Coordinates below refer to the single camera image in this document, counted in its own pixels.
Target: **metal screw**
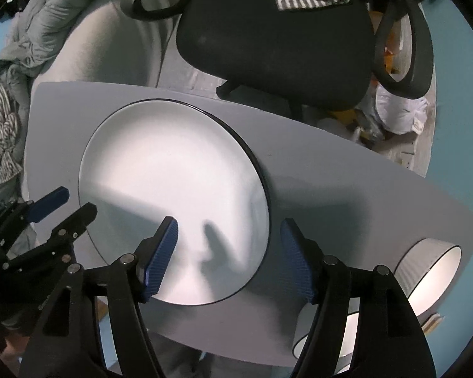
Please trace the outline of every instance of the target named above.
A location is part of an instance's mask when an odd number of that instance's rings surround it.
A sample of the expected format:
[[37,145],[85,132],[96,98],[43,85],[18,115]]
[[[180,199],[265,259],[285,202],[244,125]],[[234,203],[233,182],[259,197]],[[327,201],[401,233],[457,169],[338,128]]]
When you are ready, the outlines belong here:
[[338,263],[338,259],[335,256],[327,255],[324,256],[324,262],[329,266],[334,266]]
[[390,273],[390,270],[386,266],[377,266],[377,272],[378,274],[381,274],[382,276],[387,276]]
[[131,253],[126,253],[125,255],[122,255],[121,258],[119,259],[119,261],[122,264],[132,263],[133,260],[135,260],[135,255],[133,255]]
[[80,269],[81,269],[81,265],[78,264],[78,263],[75,263],[75,264],[71,264],[71,265],[67,268],[67,271],[68,271],[70,274],[74,274],[74,273],[78,272]]

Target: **grey blanket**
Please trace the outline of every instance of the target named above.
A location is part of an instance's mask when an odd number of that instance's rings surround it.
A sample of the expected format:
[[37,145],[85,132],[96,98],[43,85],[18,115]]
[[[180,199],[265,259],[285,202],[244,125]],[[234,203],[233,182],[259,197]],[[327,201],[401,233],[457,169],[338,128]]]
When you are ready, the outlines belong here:
[[20,198],[33,79],[60,52],[90,1],[30,0],[0,52],[0,206]]

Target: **yellow object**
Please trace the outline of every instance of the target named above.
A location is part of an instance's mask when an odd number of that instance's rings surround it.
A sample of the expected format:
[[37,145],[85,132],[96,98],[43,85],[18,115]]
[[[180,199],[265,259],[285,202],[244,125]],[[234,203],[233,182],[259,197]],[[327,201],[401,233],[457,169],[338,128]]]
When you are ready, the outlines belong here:
[[109,307],[102,300],[98,299],[96,303],[96,312],[98,321],[101,321],[109,312]]
[[[378,26],[380,21],[382,20],[383,14],[378,11],[370,11],[369,12],[371,22],[373,25],[373,32],[377,32]],[[384,54],[384,62],[385,62],[385,70],[388,73],[392,71],[392,60],[394,55],[398,52],[400,42],[399,42],[399,35],[401,33],[401,26],[400,22],[397,21],[392,26],[391,32],[389,34],[389,38],[387,39],[387,44],[385,47],[385,54]]]
[[351,123],[357,121],[356,111],[349,109],[348,111],[330,112],[330,114],[340,121],[344,126],[348,126]]

